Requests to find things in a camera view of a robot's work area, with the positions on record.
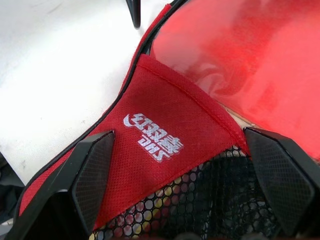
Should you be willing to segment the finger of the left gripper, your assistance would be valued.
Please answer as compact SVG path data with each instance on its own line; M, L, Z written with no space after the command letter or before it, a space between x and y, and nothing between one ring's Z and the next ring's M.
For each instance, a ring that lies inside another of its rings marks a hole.
M126 0L131 20L135 28L141 26L141 0Z

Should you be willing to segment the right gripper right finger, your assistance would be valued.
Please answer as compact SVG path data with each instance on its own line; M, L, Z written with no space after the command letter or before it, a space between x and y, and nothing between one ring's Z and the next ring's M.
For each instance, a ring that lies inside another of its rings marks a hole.
M320 235L320 166L291 138L246 127L259 185L289 237Z

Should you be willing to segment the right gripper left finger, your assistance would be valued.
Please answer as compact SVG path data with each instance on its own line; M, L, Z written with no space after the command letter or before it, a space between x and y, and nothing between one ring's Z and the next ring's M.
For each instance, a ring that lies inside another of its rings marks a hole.
M109 131L80 141L45 180L5 239L89 239L106 191L114 140Z

